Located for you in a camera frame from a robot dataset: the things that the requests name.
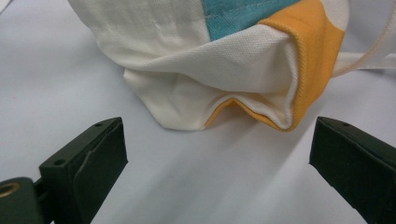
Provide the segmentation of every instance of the teal fabric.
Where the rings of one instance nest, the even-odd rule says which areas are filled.
[[[253,26],[299,0],[202,0],[210,40]]]

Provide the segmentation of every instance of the screw hole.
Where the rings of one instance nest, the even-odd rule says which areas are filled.
[[[19,183],[9,183],[0,186],[0,198],[7,197],[8,195],[14,193],[21,187]]]
[[[62,165],[66,162],[66,160],[57,160],[55,163],[53,163],[54,165]]]

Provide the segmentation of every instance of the fabric bag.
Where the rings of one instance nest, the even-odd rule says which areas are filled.
[[[202,130],[228,105],[291,131],[331,77],[395,67],[396,0],[365,54],[339,53],[348,0],[69,0],[165,128]]]

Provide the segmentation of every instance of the orange fabric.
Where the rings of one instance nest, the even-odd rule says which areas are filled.
[[[302,0],[278,11],[259,24],[265,24],[292,36],[297,45],[299,62],[298,88],[292,103],[293,123],[281,130],[266,116],[253,112],[241,102],[230,99],[219,105],[206,125],[217,116],[222,108],[232,102],[245,109],[250,116],[280,131],[291,131],[323,93],[329,79],[345,32],[335,27],[326,17],[319,0]]]

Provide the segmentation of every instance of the white fabric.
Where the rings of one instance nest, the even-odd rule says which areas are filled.
[[[335,65],[333,76],[338,77],[372,63],[381,63],[380,61],[394,50],[396,50],[396,0],[392,0],[388,21],[373,46],[354,63],[338,60],[340,63],[337,62]]]
[[[363,55],[363,53],[340,52],[335,69],[338,70],[339,67],[351,67]],[[396,54],[391,53],[378,62],[361,65],[359,69],[396,69]]]
[[[230,98],[291,125],[298,69],[288,35],[256,25],[209,42],[198,0],[70,4],[163,127],[201,130]]]
[[[345,31],[349,21],[350,0],[321,0],[329,21]]]
[[[123,66],[209,42],[200,0],[69,0],[99,48]]]
[[[288,35],[256,25],[184,53],[123,66],[128,83],[164,127],[202,129],[219,104],[236,98],[287,129],[296,58]]]

